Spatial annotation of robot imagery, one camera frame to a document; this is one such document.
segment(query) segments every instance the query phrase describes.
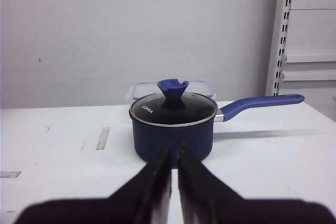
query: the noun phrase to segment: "blue saucepan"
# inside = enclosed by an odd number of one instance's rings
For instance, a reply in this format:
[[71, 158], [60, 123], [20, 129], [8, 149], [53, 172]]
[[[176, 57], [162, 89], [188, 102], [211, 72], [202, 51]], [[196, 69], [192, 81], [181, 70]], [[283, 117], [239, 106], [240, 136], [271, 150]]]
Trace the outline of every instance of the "blue saucepan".
[[130, 107], [134, 148], [147, 161], [169, 145], [173, 167], [177, 166], [176, 152], [182, 143], [200, 160], [210, 153], [214, 122], [228, 121], [245, 109], [296, 104], [305, 99], [299, 94], [245, 98], [219, 109], [209, 97], [184, 92], [187, 81], [162, 80], [158, 86], [162, 93], [144, 96]]

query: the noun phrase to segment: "pot lid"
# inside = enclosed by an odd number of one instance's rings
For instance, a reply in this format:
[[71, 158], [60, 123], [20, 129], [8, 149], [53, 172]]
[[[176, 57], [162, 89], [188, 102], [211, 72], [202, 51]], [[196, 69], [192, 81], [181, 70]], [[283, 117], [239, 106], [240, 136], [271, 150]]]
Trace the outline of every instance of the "pot lid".
[[183, 127], [205, 122], [215, 116], [217, 103], [197, 93], [184, 92], [188, 82], [177, 79], [158, 82], [162, 93], [150, 94], [135, 101], [130, 115], [146, 124]]

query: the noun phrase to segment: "metal shelf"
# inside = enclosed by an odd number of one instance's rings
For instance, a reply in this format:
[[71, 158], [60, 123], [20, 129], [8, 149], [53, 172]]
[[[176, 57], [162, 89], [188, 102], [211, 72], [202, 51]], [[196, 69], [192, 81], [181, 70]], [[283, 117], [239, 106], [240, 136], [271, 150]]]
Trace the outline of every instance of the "metal shelf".
[[282, 81], [336, 81], [336, 70], [283, 71]]
[[284, 55], [286, 63], [299, 62], [330, 62], [336, 61], [336, 54], [332, 55]]

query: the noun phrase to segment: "blue lid knob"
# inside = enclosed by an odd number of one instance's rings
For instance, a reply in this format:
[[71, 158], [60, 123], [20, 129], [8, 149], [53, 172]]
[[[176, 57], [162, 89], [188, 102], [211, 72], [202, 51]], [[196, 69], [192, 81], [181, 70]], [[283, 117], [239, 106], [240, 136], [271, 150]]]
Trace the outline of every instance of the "blue lid knob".
[[177, 79], [166, 79], [158, 82], [158, 87], [168, 100], [179, 100], [189, 82], [180, 83]]

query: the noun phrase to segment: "white table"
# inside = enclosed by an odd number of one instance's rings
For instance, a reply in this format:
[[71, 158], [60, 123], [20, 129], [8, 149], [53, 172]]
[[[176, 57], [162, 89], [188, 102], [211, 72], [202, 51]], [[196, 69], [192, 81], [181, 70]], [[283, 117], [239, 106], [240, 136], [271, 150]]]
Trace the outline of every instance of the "white table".
[[[32, 203], [108, 197], [145, 163], [133, 147], [128, 105], [1, 112], [1, 223]], [[96, 150], [103, 127], [105, 149]], [[296, 104], [249, 109], [215, 123], [205, 166], [246, 198], [301, 198], [336, 215], [336, 123]], [[169, 223], [182, 223], [173, 170]]]

